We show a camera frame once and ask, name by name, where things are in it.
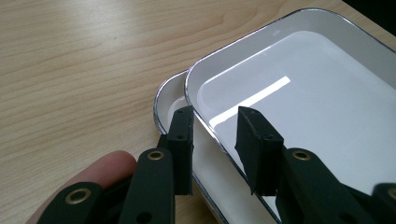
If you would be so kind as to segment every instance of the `screw hole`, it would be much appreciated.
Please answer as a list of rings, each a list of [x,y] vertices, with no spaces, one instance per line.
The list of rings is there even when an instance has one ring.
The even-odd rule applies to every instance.
[[[346,223],[358,223],[358,220],[349,213],[342,213],[339,217]]]
[[[300,160],[300,161],[309,161],[311,160],[311,156],[304,152],[304,151],[293,151],[291,153],[291,155],[293,155],[294,158]]]
[[[152,161],[158,161],[162,159],[165,155],[161,151],[152,151],[148,154],[148,159]]]
[[[142,212],[136,217],[136,222],[137,223],[149,223],[152,219],[152,214],[149,212]]]
[[[68,204],[77,204],[82,203],[87,200],[91,195],[91,190],[87,188],[83,189],[75,189],[67,194],[66,198],[64,199]]]

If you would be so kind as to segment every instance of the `wooden table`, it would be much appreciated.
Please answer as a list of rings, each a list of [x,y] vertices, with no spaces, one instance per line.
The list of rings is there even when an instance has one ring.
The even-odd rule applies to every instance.
[[[396,49],[340,0],[2,1],[0,223],[25,222],[108,152],[155,147],[163,81],[302,7],[337,12]],[[199,194],[177,197],[177,223],[215,222]]]

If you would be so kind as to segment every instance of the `finger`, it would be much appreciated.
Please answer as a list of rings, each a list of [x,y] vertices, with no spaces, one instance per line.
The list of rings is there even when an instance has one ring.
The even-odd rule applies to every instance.
[[[128,152],[115,151],[105,155],[58,188],[43,204],[41,204],[37,211],[29,218],[27,223],[37,223],[48,204],[62,189],[78,182],[93,182],[99,184],[103,189],[106,189],[132,175],[135,167],[136,160]]]

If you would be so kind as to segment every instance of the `brass screw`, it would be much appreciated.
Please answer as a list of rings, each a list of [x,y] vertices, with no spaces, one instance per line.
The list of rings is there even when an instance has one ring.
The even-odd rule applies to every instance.
[[[148,159],[151,161],[158,161],[165,156],[161,151],[152,151],[148,154]]]
[[[68,204],[82,203],[91,195],[91,190],[87,188],[75,189],[67,194],[65,201]]]
[[[304,152],[304,151],[293,151],[291,153],[291,155],[300,160],[300,161],[309,161],[311,160],[311,155],[309,155],[308,153]]]

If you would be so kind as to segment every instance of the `metal tray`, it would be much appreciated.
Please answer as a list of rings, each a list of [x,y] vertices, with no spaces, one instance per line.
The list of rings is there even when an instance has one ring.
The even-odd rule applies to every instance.
[[[183,85],[187,72],[166,80],[154,101],[154,120],[167,133],[174,112],[187,105]],[[245,180],[233,168],[199,121],[194,122],[193,179],[212,213],[221,223],[275,223]]]
[[[242,176],[239,105],[261,111],[286,147],[315,152],[344,184],[371,194],[396,182],[396,53],[333,12],[293,12],[204,57],[185,95]],[[274,198],[259,199],[277,217]]]

